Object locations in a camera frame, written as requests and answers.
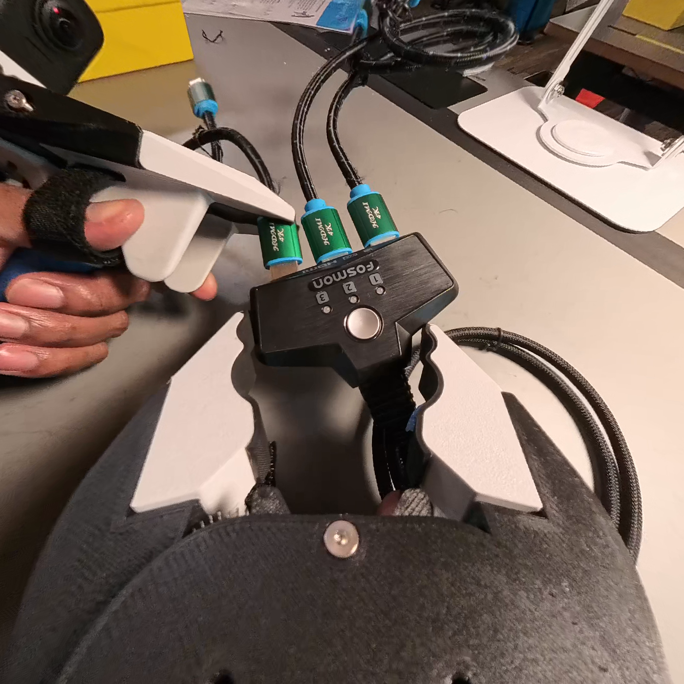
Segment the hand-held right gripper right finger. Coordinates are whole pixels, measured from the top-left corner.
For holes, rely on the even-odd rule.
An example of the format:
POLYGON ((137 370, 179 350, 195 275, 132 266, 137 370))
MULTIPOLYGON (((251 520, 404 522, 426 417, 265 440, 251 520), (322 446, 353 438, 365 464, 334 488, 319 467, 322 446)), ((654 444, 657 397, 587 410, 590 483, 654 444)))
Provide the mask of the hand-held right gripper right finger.
POLYGON ((426 457, 421 489, 446 517, 476 503, 536 514, 543 508, 499 385, 436 324, 421 336, 423 403, 413 432, 426 457))

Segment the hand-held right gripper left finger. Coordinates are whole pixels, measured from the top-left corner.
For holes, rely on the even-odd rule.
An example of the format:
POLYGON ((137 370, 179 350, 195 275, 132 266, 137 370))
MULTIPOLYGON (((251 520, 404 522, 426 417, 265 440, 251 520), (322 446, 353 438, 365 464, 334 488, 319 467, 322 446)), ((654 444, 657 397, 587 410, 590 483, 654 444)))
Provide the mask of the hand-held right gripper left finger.
POLYGON ((131 500, 137 514, 195 501, 210 517, 246 514, 269 471, 269 442, 251 392, 249 317, 236 312, 170 381, 131 500))

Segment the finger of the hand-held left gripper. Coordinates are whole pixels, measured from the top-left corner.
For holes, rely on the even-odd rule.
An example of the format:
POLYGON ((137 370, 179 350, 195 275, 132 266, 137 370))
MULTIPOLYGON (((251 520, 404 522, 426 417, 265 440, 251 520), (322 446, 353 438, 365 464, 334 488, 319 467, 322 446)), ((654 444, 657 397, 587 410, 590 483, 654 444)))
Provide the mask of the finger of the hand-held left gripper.
POLYGON ((140 166, 100 159, 88 163, 124 177, 99 199, 140 201, 141 228, 123 246, 132 275, 165 282, 179 264, 212 204, 291 224, 295 209, 254 177, 154 133, 143 131, 140 166))
POLYGON ((257 232, 256 216, 212 204, 179 264, 165 279, 165 285, 179 293, 196 291, 205 282, 228 240, 235 233, 256 235, 257 232))

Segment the yellow bin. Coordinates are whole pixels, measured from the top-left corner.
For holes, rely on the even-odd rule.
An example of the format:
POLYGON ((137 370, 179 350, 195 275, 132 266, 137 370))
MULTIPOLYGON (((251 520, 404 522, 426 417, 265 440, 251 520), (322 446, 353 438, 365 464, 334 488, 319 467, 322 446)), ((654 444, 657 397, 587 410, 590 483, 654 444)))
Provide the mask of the yellow bin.
POLYGON ((104 43, 79 82, 193 60, 181 1, 87 1, 104 43))

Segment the black hdmi switch box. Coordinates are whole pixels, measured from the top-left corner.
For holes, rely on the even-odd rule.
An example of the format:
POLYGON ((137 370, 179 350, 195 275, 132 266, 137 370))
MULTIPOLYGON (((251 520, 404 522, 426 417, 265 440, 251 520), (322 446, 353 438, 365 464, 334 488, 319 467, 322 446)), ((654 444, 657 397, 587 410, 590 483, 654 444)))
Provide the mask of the black hdmi switch box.
POLYGON ((328 367, 359 387, 405 361, 457 292, 425 239, 406 235, 252 288, 256 354, 270 367, 328 367))

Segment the person's left hand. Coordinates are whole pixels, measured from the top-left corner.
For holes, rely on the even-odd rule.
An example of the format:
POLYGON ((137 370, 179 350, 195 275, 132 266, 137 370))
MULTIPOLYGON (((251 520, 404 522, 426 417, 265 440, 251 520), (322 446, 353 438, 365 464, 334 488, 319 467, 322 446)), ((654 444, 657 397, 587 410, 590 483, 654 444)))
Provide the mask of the person's left hand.
MULTIPOLYGON (((13 252, 31 246, 22 220, 30 197, 25 188, 1 184, 1 269, 13 252)), ((94 249, 111 250, 143 219, 139 201, 95 202, 85 211, 84 235, 94 249)), ((1 302, 1 376, 55 378, 100 363, 108 342, 128 329, 128 309, 150 292, 150 283, 116 269, 14 278, 1 302)))

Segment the printed paper sheets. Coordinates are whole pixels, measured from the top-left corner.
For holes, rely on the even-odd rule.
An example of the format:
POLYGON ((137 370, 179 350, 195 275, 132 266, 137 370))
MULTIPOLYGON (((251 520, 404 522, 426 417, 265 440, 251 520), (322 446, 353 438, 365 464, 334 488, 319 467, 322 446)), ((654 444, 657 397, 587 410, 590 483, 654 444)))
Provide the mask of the printed paper sheets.
POLYGON ((367 29, 370 1, 182 1, 185 14, 247 21, 279 22, 322 31, 367 29))

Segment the white desk stand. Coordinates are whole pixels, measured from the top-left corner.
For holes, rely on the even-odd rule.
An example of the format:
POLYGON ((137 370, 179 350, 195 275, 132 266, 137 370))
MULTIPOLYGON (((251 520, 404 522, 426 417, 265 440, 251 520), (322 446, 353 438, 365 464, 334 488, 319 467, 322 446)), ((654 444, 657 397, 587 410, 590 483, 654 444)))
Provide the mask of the white desk stand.
POLYGON ((628 233, 683 209, 683 137, 668 147, 564 95, 562 81, 613 1, 601 1, 545 89, 527 86, 457 117, 474 139, 628 233))

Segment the yellow box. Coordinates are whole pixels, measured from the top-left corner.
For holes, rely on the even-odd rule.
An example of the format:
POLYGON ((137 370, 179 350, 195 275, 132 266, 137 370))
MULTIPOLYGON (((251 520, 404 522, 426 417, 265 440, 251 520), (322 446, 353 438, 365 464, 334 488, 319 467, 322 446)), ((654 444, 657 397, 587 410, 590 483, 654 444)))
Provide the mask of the yellow box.
POLYGON ((664 31, 683 26, 683 1, 628 1, 622 15, 664 31))

